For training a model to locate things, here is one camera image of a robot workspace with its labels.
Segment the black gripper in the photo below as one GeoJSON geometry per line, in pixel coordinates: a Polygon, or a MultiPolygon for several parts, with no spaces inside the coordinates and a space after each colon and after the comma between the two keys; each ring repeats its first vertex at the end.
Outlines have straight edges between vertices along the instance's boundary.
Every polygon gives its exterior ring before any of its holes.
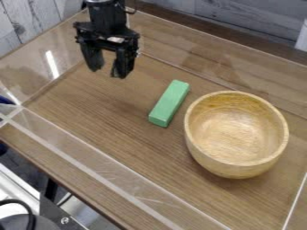
{"type": "Polygon", "coordinates": [[[86,0],[88,22],[75,22],[76,43],[80,45],[88,69],[99,71],[104,66],[103,50],[115,52],[111,75],[126,79],[134,71],[140,35],[127,26],[127,15],[136,9],[126,8],[124,0],[86,0]]]}

